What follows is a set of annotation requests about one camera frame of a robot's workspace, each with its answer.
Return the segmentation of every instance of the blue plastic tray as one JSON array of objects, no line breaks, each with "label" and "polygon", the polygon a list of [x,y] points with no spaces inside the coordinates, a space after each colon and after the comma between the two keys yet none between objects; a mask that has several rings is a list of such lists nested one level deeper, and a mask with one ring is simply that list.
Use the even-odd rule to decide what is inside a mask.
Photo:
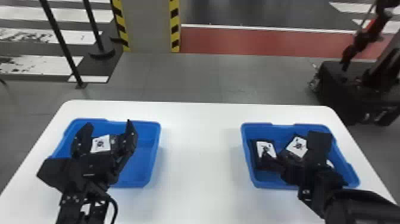
[{"label": "blue plastic tray", "polygon": [[[64,137],[51,155],[52,158],[71,157],[71,144],[75,134],[87,122],[94,126],[92,136],[107,134],[119,135],[125,132],[126,122],[110,122],[105,119],[76,119],[73,120],[64,132]],[[119,181],[112,187],[116,188],[141,188],[150,181],[155,157],[157,155],[158,141],[161,126],[155,122],[132,121],[139,139],[135,153],[131,156],[125,168],[120,173]]]},{"label": "blue plastic tray", "polygon": [[[244,123],[241,127],[243,147],[245,150],[246,162],[249,168],[250,178],[257,188],[273,189],[298,189],[297,186],[286,184],[280,175],[276,172],[257,170],[255,168],[254,154],[251,152],[252,139],[268,139],[274,141],[274,147],[277,153],[283,150],[288,142],[292,140],[294,134],[307,136],[308,131],[331,133],[323,125],[273,125],[271,123]],[[360,185],[360,179],[355,173],[353,167],[346,162],[340,149],[336,145],[336,139],[332,141],[332,147],[328,159],[333,163],[335,170],[339,172],[349,183],[349,188],[355,188]]]}]

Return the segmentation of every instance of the concrete floor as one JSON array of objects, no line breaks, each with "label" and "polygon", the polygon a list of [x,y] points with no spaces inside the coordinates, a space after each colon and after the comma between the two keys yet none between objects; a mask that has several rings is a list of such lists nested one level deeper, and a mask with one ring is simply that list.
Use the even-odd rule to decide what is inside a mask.
[{"label": "concrete floor", "polygon": [[[0,189],[60,105],[71,99],[317,105],[307,82],[323,58],[250,55],[124,54],[106,85],[8,82],[0,86]],[[349,130],[396,200],[400,200],[400,120]]]}]

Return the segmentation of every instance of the white tabletop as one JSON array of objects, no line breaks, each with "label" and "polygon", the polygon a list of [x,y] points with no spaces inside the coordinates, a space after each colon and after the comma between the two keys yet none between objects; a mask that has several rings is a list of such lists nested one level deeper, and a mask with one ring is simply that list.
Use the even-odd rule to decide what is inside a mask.
[{"label": "white tabletop", "polygon": [[[296,191],[257,189],[250,181],[240,126],[245,122],[326,125],[361,180],[360,189],[394,202],[371,164],[333,110],[317,106],[69,101],[47,126],[0,196],[2,223],[55,223],[61,194],[36,177],[44,159],[76,118],[161,124],[150,183],[111,189],[116,223],[324,223]],[[113,210],[110,206],[105,223]]]}]

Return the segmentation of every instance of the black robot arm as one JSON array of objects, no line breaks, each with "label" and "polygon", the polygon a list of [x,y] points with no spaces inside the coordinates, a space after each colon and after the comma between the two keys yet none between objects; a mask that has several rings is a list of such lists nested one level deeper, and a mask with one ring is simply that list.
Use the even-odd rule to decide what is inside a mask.
[{"label": "black robot arm", "polygon": [[301,160],[290,154],[272,159],[262,155],[263,167],[279,172],[288,184],[299,186],[298,199],[328,224],[400,223],[400,207],[371,191],[345,189],[342,175],[327,165],[332,144],[329,133],[309,132],[307,149]]},{"label": "black robot arm", "polygon": [[354,42],[348,46],[342,54],[342,70],[347,71],[351,60],[361,51],[365,50],[368,44],[376,42],[386,23],[393,17],[390,9],[397,7],[400,0],[377,0],[376,18],[370,22],[366,31],[360,30],[354,37]]},{"label": "black robot arm", "polygon": [[[114,206],[111,223],[115,222],[118,206],[107,190],[134,153],[138,133],[130,120],[121,135],[93,138],[92,132],[90,123],[84,125],[71,145],[71,158],[48,158],[37,173],[62,193],[57,224],[103,224],[109,203]],[[81,211],[85,204],[90,204],[88,214]]]}]

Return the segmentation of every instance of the red floor stripe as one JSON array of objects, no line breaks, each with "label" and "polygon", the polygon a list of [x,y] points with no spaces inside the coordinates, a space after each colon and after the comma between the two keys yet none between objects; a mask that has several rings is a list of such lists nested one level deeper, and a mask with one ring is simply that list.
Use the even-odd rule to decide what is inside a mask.
[{"label": "red floor stripe", "polygon": [[[371,44],[357,58],[375,59],[389,43]],[[182,53],[340,58],[353,41],[343,33],[182,28]]]}]

